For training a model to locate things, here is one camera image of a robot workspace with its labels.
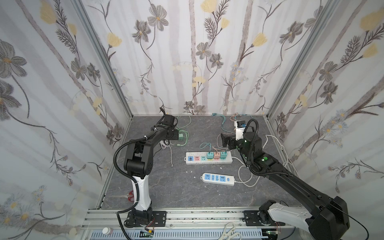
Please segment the pink charger with cable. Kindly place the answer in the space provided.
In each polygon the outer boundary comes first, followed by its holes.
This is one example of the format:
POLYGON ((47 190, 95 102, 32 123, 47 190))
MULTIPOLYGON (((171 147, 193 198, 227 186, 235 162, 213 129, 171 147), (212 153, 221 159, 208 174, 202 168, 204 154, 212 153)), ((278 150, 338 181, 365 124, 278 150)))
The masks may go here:
MULTIPOLYGON (((222 118, 222 123, 220 125, 222 132, 227 133, 227 134, 235 134, 234 131, 230 131, 230 130, 226 130, 225 129, 225 122, 227 120, 225 115, 217 114, 217 113, 212 113, 212 116, 219 116, 219 117, 222 118)), ((220 145, 219 145, 219 137, 220 136, 221 136, 221 134, 218 134, 218 136, 217 136, 217 146, 215 148, 216 150, 215 150, 215 153, 214 153, 214 159, 215 160, 221 159, 221 152, 225 152, 227 150, 227 148, 225 148, 225 147, 220 147, 220 145)))

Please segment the white multicolour power strip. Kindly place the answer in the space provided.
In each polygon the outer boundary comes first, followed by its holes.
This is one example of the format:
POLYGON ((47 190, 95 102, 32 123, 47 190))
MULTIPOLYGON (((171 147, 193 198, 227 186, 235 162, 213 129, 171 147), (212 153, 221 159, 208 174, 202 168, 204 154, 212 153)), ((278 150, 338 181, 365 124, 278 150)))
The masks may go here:
POLYGON ((184 158, 187 165, 221 165, 233 162, 230 151, 226 152, 187 152, 184 158))

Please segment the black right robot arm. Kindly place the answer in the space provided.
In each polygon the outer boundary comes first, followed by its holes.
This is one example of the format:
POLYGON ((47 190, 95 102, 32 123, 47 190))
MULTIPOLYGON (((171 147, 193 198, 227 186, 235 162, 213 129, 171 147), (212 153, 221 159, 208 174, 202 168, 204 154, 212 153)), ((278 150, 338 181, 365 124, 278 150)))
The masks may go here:
POLYGON ((277 158, 267 153, 259 136, 259 123, 249 120, 242 137, 221 133, 222 145, 237 150, 244 166, 255 176, 279 185, 302 206, 284 206, 268 200, 259 207, 254 218, 259 224, 270 226, 285 223, 306 231, 314 240, 340 240, 349 230, 351 220, 347 203, 340 197, 324 194, 290 172, 277 158))

